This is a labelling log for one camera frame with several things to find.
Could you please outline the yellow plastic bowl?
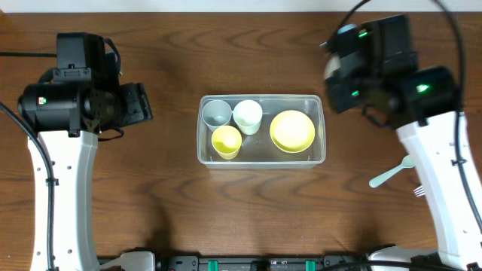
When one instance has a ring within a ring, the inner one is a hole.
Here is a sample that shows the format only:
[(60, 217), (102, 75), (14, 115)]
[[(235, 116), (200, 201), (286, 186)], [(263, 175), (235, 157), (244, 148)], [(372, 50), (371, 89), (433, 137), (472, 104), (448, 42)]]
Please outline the yellow plastic bowl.
[(313, 143), (316, 128), (305, 113), (287, 110), (273, 118), (269, 131), (270, 138), (278, 149), (288, 154), (297, 154)]

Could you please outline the grey plastic cup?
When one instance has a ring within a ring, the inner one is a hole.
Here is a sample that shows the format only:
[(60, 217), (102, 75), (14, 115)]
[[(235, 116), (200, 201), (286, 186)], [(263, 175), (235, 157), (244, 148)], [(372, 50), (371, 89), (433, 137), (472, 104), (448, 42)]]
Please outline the grey plastic cup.
[(201, 112), (203, 122), (214, 132), (220, 126), (229, 126), (232, 118), (232, 109), (223, 100), (208, 102)]

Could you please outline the yellow plastic cup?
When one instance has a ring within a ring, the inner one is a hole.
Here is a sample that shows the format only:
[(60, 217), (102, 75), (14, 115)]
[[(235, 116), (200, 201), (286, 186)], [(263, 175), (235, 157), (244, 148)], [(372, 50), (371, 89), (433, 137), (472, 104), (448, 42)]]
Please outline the yellow plastic cup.
[(225, 160), (234, 159), (242, 146), (242, 136), (233, 126), (220, 126), (212, 134), (212, 146)]

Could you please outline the white plastic cup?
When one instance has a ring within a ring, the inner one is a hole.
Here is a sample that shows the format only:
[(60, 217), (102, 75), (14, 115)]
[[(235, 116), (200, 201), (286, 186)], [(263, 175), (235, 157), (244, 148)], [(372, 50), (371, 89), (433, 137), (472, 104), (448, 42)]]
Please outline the white plastic cup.
[(254, 135), (261, 126), (263, 110), (254, 100), (244, 100), (238, 103), (233, 110), (233, 119), (241, 132), (245, 135)]

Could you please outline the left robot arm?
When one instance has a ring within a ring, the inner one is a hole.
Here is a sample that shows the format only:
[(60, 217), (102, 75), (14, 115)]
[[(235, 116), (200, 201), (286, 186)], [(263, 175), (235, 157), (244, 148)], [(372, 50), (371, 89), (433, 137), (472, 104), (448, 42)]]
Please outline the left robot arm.
[(71, 137), (65, 130), (40, 132), (57, 180), (47, 185), (47, 167), (33, 140), (28, 148), (35, 170), (35, 241), (32, 270), (154, 270), (151, 251), (123, 253), (100, 263), (93, 241), (92, 175), (98, 147), (95, 133)]

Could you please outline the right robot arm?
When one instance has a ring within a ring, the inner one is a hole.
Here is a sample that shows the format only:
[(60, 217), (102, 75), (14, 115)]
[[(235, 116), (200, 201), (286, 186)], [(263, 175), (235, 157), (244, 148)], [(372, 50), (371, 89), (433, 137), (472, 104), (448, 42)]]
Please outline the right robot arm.
[(438, 257), (453, 269), (481, 268), (481, 182), (460, 108), (461, 85), (442, 66), (419, 69), (416, 53), (388, 61), (362, 49), (331, 50), (325, 83), (337, 113), (358, 105), (386, 114), (414, 162), (438, 239)]

